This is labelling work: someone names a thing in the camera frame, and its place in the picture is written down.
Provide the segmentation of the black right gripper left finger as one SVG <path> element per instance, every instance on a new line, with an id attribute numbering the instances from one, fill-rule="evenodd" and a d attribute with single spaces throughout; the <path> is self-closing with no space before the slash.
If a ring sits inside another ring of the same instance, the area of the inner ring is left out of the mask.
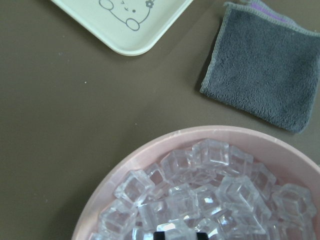
<path id="1" fill-rule="evenodd" d="M 153 233 L 153 240 L 165 240 L 165 232 L 164 231 L 155 231 Z"/>

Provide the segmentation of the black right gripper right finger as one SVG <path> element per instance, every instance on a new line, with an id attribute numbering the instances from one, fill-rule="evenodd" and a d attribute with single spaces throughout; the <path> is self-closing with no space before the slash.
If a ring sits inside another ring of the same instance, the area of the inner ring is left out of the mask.
<path id="1" fill-rule="evenodd" d="M 209 237 L 205 232 L 197 232 L 196 237 L 197 240 L 209 240 Z"/>

